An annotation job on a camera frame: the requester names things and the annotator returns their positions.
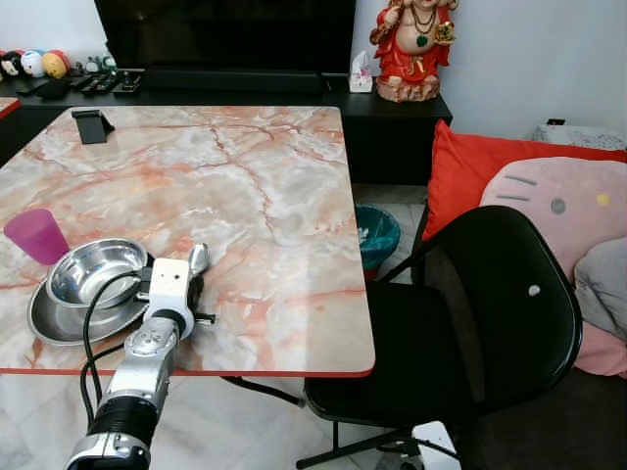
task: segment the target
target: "television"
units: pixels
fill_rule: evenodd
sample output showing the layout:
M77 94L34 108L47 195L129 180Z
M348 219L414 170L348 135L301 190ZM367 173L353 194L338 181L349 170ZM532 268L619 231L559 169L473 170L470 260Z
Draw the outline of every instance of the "television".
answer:
M347 74L356 0L96 0L118 67Z

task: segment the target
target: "gray pillow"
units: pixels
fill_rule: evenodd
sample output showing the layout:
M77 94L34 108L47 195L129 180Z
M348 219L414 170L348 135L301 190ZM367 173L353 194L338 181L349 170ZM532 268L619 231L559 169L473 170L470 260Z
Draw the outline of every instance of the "gray pillow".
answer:
M627 238L599 243L575 266L584 320L627 342Z

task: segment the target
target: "necklace on statue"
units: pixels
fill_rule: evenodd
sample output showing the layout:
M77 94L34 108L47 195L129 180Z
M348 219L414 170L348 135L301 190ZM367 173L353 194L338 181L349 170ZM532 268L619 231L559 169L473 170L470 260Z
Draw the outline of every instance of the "necklace on statue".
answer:
M431 29L433 29L433 25L435 24L435 19L437 16L437 11L434 8L431 11L431 16L424 23L420 20L420 14L418 13L415 5L411 5L411 14L413 15L413 24L415 25L415 29L416 31L418 31L418 37L416 37L415 43L418 47L426 46L427 42L429 41L427 34L429 34L429 32L431 32ZM427 28L421 29L421 25L427 26Z

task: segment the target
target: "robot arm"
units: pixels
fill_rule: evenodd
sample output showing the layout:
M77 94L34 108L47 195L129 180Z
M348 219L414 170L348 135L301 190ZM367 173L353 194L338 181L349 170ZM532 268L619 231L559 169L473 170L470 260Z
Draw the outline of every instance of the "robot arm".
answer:
M74 448L67 470L148 469L176 348L194 328L187 301L190 263L191 274L198 274L192 257L190 262L155 260L144 322L124 341L124 361L98 404L87 436Z

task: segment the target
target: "white wall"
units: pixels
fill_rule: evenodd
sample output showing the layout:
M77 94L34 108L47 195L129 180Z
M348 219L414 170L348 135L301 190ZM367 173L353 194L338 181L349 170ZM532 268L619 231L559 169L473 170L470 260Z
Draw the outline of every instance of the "white wall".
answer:
M354 53L374 52L368 36L385 5L358 0ZM0 49L84 61L106 40L92 0L0 0L0 18ZM627 134L625 0L461 0L453 20L458 41L441 75L455 130L520 137L566 118Z

